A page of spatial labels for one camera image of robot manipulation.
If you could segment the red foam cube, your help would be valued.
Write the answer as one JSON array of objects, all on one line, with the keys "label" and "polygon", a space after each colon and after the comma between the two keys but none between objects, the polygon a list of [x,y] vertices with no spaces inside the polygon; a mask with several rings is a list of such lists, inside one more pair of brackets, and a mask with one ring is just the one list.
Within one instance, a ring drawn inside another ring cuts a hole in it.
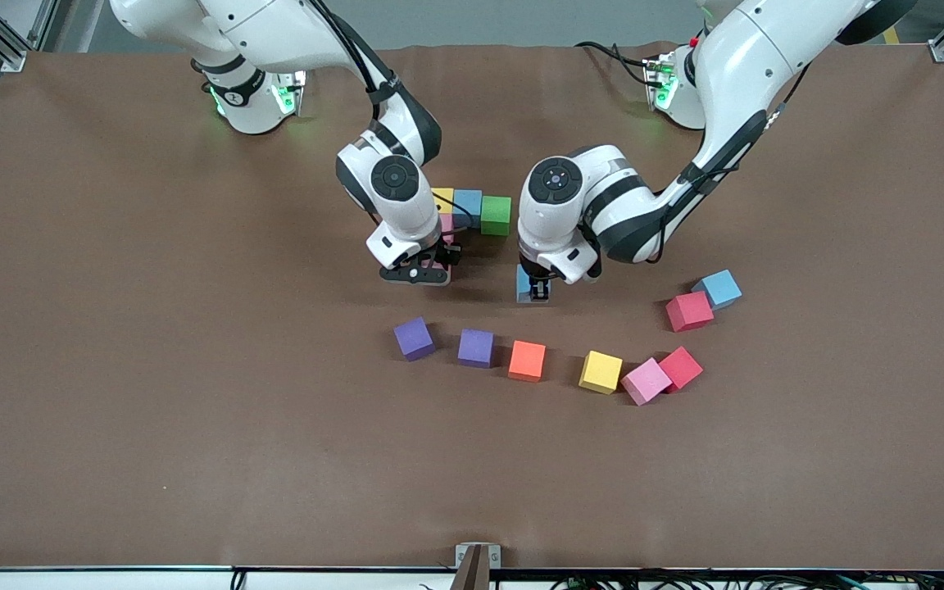
[{"label": "red foam cube", "polygon": [[665,306],[672,331],[692,331],[710,324],[715,318],[705,292],[690,292],[678,295]]},{"label": "red foam cube", "polygon": [[696,358],[686,350],[685,347],[679,347],[670,354],[660,359],[658,365],[669,380],[669,384],[663,389],[663,393],[676,393],[682,391],[685,386],[696,380],[704,373],[703,366],[697,362]]}]

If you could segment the orange foam cube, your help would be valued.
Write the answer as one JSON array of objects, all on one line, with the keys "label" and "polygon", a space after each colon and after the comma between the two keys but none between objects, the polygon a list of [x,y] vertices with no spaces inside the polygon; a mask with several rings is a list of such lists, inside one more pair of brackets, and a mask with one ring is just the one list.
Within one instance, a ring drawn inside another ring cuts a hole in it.
[{"label": "orange foam cube", "polygon": [[521,340],[513,341],[508,377],[531,382],[531,384],[540,382],[546,352],[546,345]]}]

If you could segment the brown table cover sheet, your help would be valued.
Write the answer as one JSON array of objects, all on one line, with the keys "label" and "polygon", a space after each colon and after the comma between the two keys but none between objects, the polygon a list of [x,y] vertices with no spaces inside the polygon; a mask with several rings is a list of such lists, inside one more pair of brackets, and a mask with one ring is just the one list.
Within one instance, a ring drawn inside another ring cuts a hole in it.
[{"label": "brown table cover sheet", "polygon": [[[829,48],[659,264],[515,300],[465,231],[387,284],[334,158],[346,71],[247,137],[180,55],[37,53],[0,79],[0,566],[944,569],[944,64]],[[675,333],[730,270],[742,298]],[[436,350],[401,354],[423,316]],[[458,362],[495,335],[490,369]],[[513,341],[546,345],[540,382]],[[685,347],[636,406],[579,386]]]}]

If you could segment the purple foam cube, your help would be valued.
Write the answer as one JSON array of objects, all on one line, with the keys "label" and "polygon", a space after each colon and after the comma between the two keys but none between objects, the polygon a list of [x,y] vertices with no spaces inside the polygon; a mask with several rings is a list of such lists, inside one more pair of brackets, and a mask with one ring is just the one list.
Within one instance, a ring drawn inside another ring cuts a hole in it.
[{"label": "purple foam cube", "polygon": [[407,361],[415,361],[435,352],[435,342],[423,316],[416,317],[393,329],[401,354]]},{"label": "purple foam cube", "polygon": [[458,343],[458,362],[469,367],[490,369],[493,365],[495,335],[480,329],[463,329]]}]

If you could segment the green foam cube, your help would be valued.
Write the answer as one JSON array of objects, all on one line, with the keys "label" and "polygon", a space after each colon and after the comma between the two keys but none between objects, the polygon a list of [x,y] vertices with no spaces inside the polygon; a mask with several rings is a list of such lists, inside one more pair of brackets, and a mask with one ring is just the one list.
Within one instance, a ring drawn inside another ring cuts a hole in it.
[{"label": "green foam cube", "polygon": [[479,219],[483,235],[508,236],[512,227],[512,198],[484,194]]}]

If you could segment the blue foam cube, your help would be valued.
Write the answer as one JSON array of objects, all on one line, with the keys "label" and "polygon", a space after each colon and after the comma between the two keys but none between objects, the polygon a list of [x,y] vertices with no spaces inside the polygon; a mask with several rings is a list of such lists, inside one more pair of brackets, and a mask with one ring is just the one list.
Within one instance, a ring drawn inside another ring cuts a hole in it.
[{"label": "blue foam cube", "polygon": [[[520,303],[520,305],[543,305],[543,303],[546,303],[546,302],[527,303],[527,276],[528,275],[529,274],[527,273],[527,270],[522,265],[516,266],[516,279],[515,279],[516,301]],[[540,279],[536,279],[536,280],[539,281],[538,292],[540,296]]]},{"label": "blue foam cube", "polygon": [[483,191],[456,189],[453,192],[452,216],[456,228],[479,229],[482,224]]},{"label": "blue foam cube", "polygon": [[733,305],[744,295],[730,270],[719,271],[703,277],[693,285],[692,292],[704,293],[713,312]]}]

